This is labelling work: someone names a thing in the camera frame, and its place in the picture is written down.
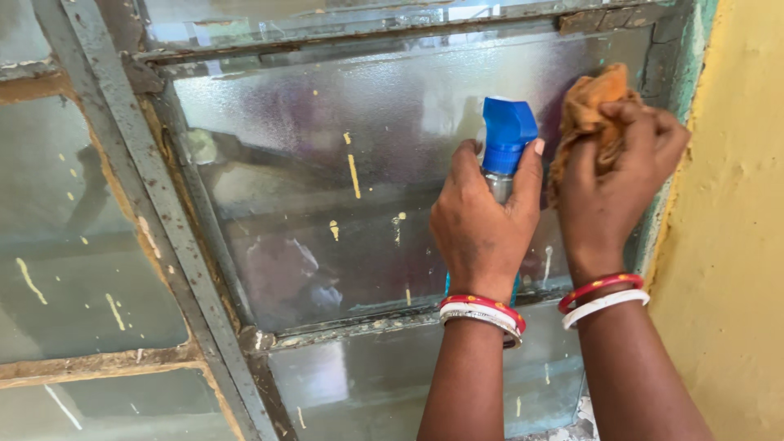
dirty glass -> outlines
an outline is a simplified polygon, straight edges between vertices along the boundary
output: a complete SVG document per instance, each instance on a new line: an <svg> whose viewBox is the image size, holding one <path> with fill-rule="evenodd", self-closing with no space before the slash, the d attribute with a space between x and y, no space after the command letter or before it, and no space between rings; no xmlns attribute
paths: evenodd
<svg viewBox="0 0 784 441"><path fill-rule="evenodd" d="M0 133L0 363L184 342L76 105L0 106Z"/></svg>
<svg viewBox="0 0 784 441"><path fill-rule="evenodd" d="M529 101L551 158L564 91L617 61L636 85L650 37L564 38L547 21L172 67L180 142L260 329L434 303L429 208L483 97ZM552 210L521 275L522 293L570 283Z"/></svg>
<svg viewBox="0 0 784 441"><path fill-rule="evenodd" d="M554 303L519 308L523 346L504 352L506 438L572 423L583 381L576 333ZM269 363L301 441L415 439L443 327L273 352Z"/></svg>
<svg viewBox="0 0 784 441"><path fill-rule="evenodd" d="M399 30L602 3L606 1L156 0L140 2L139 12L149 49L177 49Z"/></svg>
<svg viewBox="0 0 784 441"><path fill-rule="evenodd" d="M0 439L236 441L200 370L0 389Z"/></svg>
<svg viewBox="0 0 784 441"><path fill-rule="evenodd" d="M49 56L30 0L0 2L0 68L11 68Z"/></svg>

window pane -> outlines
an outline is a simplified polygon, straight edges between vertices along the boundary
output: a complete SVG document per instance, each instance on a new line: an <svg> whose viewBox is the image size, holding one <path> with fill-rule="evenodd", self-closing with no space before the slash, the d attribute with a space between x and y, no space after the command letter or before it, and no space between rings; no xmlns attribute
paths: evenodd
<svg viewBox="0 0 784 441"><path fill-rule="evenodd" d="M446 269L429 208L456 146L483 124L483 97L528 100L552 155L562 93L611 62L639 76L650 42L650 28L525 34L538 29L178 67L213 73L174 81L180 139L262 330L434 302ZM569 284L551 210L521 274L524 293Z"/></svg>
<svg viewBox="0 0 784 441"><path fill-rule="evenodd" d="M49 56L29 0L0 2L0 65L40 61Z"/></svg>
<svg viewBox="0 0 784 441"><path fill-rule="evenodd" d="M558 10L602 0L464 0L444 7L398 0L157 0L143 2L150 49L230 45L401 29L505 16L525 9Z"/></svg>
<svg viewBox="0 0 784 441"><path fill-rule="evenodd" d="M0 389L0 438L236 441L200 370Z"/></svg>
<svg viewBox="0 0 784 441"><path fill-rule="evenodd" d="M0 363L184 342L78 108L1 106L0 133Z"/></svg>
<svg viewBox="0 0 784 441"><path fill-rule="evenodd" d="M577 334L563 330L555 304L519 311L524 345L504 352L508 439L572 423L583 381ZM433 325L273 352L299 439L415 439L442 335Z"/></svg>

hand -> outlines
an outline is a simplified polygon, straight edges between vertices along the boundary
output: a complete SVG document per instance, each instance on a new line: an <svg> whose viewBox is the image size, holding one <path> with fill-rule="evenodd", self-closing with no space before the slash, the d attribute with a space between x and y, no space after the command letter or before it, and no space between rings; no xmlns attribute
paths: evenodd
<svg viewBox="0 0 784 441"><path fill-rule="evenodd" d="M578 142L566 165L558 203L575 286L623 272L623 245L691 138L664 110L634 103L604 103L599 110L626 126L626 148L602 177L594 139Z"/></svg>
<svg viewBox="0 0 784 441"><path fill-rule="evenodd" d="M430 211L430 230L449 270L449 293L474 294L509 304L514 277L536 224L542 191L543 140L524 150L512 195L498 204L477 163L477 142L465 140Z"/></svg>

cleaning cloth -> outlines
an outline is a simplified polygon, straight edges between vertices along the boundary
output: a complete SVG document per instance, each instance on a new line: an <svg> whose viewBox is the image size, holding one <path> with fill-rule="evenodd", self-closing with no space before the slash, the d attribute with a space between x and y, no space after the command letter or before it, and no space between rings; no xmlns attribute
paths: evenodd
<svg viewBox="0 0 784 441"><path fill-rule="evenodd" d="M632 101L642 104L640 94L626 85L629 69L613 64L597 77L582 77L566 93L561 115L561 143L550 164L547 202L557 208L558 191L575 142L588 135L599 141L596 157L597 176L609 173L623 152L623 127L599 112L599 104L608 101Z"/></svg>

